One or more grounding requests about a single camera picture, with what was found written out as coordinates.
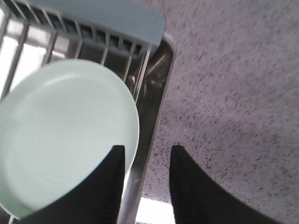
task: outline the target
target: granite countertop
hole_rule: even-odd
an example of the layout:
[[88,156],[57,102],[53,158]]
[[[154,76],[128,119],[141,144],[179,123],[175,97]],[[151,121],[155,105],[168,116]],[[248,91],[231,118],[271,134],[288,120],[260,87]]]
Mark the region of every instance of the granite countertop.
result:
[[170,203],[179,142],[225,190],[299,223],[299,1],[139,1],[177,46],[142,196]]

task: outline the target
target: plate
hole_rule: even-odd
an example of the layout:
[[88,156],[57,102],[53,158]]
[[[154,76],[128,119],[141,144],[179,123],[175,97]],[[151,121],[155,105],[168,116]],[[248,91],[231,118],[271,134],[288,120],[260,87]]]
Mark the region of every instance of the plate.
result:
[[86,60],[51,63],[0,104],[0,204],[17,219],[45,207],[113,145],[125,146],[127,172],[138,140],[136,105],[115,73]]

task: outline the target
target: metal wire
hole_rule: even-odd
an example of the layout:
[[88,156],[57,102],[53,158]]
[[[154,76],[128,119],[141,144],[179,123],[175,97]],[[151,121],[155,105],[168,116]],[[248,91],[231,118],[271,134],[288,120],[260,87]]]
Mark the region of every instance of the metal wire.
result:
[[107,57],[107,52],[108,52],[108,48],[106,47],[105,50],[104,50],[104,52],[103,52],[103,55],[102,55],[101,65],[105,64],[106,57]]
[[18,40],[18,47],[15,51],[14,58],[13,58],[13,61],[11,63],[11,66],[10,66],[10,70],[9,70],[9,73],[8,73],[8,76],[7,76],[7,79],[6,79],[6,82],[5,82],[0,100],[3,100],[4,97],[9,93],[9,89],[10,89],[11,83],[12,83],[13,78],[14,78],[14,73],[15,73],[15,70],[18,66],[24,43],[27,39],[28,29],[29,29],[29,25],[24,24],[21,36]]
[[49,43],[48,43],[48,46],[47,46],[47,49],[46,49],[46,54],[43,57],[42,65],[45,65],[45,64],[49,63],[49,61],[51,59],[51,56],[52,56],[52,51],[54,49],[56,39],[57,39],[57,32],[53,31],[51,33],[50,40],[49,40]]
[[7,30],[7,26],[8,26],[10,15],[11,15],[10,11],[8,11],[8,12],[5,13],[4,19],[3,19],[1,27],[0,27],[0,47],[1,47],[4,35],[6,33],[6,30]]
[[137,103],[139,95],[140,95],[140,90],[141,90],[141,86],[142,86],[142,83],[143,83],[146,67],[147,67],[148,62],[149,62],[149,58],[150,58],[150,49],[147,50],[146,55],[143,58],[141,69],[140,69],[140,72],[139,72],[137,80],[136,80],[134,94],[133,94],[135,103]]
[[124,76],[122,78],[122,80],[124,81],[124,83],[126,83],[126,80],[128,78],[128,73],[129,73],[131,62],[132,62],[132,56],[129,56],[129,58],[127,60],[127,63],[126,63],[125,74],[124,74]]
[[83,46],[83,41],[79,40],[74,58],[79,58],[82,46]]

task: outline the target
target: dish rack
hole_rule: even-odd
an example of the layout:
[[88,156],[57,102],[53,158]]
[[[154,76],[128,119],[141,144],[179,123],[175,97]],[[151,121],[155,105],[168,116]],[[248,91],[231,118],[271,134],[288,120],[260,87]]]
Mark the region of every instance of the dish rack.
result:
[[[128,0],[0,0],[0,55],[6,42],[14,45],[13,54],[5,58],[9,61],[5,71],[0,70],[5,77],[3,85],[0,80],[0,100],[40,66],[78,58],[114,71],[138,104],[146,91],[149,59],[160,45],[164,27],[160,12]],[[39,54],[34,66],[33,58],[25,54],[31,50]]]
[[127,0],[3,1],[1,8],[5,15],[0,27],[0,46],[11,20],[22,23],[23,28],[1,99],[9,93],[29,29],[36,27],[50,32],[42,66],[51,61],[59,35],[78,40],[73,58],[80,58],[83,45],[102,49],[97,62],[105,66],[108,54],[126,58],[123,71],[117,72],[125,83],[132,61],[139,62],[139,72],[129,82],[134,100],[138,101],[149,58],[163,36],[165,20],[161,13]]

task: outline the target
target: countertop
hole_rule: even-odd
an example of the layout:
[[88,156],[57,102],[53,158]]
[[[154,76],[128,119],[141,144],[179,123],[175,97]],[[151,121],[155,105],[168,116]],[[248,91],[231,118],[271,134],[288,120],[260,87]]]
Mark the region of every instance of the countertop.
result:
[[142,196],[170,203],[179,142],[229,193],[299,223],[299,1],[139,1],[177,47]]

